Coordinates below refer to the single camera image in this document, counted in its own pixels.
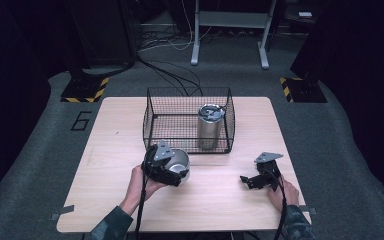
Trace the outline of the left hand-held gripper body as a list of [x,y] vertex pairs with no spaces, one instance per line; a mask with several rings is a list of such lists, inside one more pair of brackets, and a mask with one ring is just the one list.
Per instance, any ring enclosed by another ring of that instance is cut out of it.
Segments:
[[147,149],[142,163],[142,170],[148,178],[155,182],[162,182],[164,176],[175,176],[174,173],[165,168],[173,156],[174,151],[164,140],[161,140]]

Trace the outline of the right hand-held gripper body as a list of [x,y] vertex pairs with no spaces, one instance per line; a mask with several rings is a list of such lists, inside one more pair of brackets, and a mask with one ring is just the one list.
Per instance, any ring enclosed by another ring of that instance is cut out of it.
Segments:
[[282,154],[279,153],[263,152],[254,160],[257,171],[262,177],[262,183],[265,183],[265,186],[270,186],[273,190],[276,190],[279,185],[278,178],[281,173],[276,160],[281,157]]

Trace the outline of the silver mug with white handle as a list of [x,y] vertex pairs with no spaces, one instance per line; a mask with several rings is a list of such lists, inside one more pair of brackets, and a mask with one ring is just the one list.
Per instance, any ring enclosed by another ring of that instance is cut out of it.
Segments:
[[[188,154],[181,149],[174,149],[174,156],[166,164],[165,168],[171,173],[175,173],[178,177],[181,177],[181,184],[184,184],[190,175],[190,161]],[[180,175],[179,172],[184,169],[189,169],[189,173],[187,175]]]

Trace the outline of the black wire mesh basket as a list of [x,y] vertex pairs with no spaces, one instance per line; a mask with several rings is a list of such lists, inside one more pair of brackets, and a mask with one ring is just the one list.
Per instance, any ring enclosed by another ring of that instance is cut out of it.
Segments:
[[[225,111],[218,145],[213,150],[198,146],[198,110],[216,104]],[[143,119],[146,148],[164,140],[189,154],[227,154],[235,137],[235,109],[229,87],[151,87]]]

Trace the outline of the steel tumbler with lid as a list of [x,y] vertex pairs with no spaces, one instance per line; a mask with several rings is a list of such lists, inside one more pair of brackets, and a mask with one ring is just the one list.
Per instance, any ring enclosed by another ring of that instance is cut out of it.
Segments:
[[197,140],[203,150],[217,147],[225,116],[224,109],[216,104],[204,104],[198,110]]

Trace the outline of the person's right hand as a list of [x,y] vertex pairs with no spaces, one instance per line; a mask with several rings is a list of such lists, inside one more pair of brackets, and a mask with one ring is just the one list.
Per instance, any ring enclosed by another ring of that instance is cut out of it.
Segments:
[[285,180],[283,176],[279,178],[283,188],[278,187],[276,190],[268,189],[268,199],[273,206],[281,212],[283,209],[283,199],[286,199],[286,205],[299,205],[299,191],[289,181]]

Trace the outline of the person's left hand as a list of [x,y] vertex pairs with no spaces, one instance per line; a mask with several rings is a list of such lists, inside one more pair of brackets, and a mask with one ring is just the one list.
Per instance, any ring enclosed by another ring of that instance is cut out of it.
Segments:
[[148,200],[157,190],[165,187],[165,184],[148,180],[144,183],[144,174],[140,165],[134,167],[131,171],[131,177],[127,192],[119,207],[128,215],[132,215],[138,208],[141,200],[142,191],[145,191],[145,199]]

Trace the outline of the black base with hazard stripes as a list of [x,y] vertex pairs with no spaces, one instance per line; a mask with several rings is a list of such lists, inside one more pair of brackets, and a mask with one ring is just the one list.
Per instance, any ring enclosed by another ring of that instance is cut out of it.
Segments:
[[280,79],[286,100],[290,103],[326,103],[327,99],[317,82],[307,83],[300,78]]
[[81,83],[71,80],[61,94],[61,102],[70,103],[93,103],[102,97],[108,78],[92,78]]

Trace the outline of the dark cabinet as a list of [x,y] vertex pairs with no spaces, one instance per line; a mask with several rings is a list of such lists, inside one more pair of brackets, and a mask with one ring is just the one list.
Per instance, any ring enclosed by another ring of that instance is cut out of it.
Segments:
[[136,57],[126,0],[67,0],[90,66],[131,66]]

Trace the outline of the white metal stand frame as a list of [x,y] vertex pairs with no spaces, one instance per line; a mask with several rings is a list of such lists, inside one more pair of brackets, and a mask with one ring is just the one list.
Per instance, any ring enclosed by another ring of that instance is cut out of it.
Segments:
[[244,13],[244,12],[220,12],[203,11],[200,9],[200,0],[195,0],[194,12],[194,42],[191,55],[191,65],[196,66],[199,62],[200,53],[200,28],[205,27],[234,27],[245,29],[260,29],[263,31],[262,39],[257,43],[260,64],[264,70],[269,69],[266,42],[270,32],[274,10],[277,0],[269,0],[270,8],[267,13]]

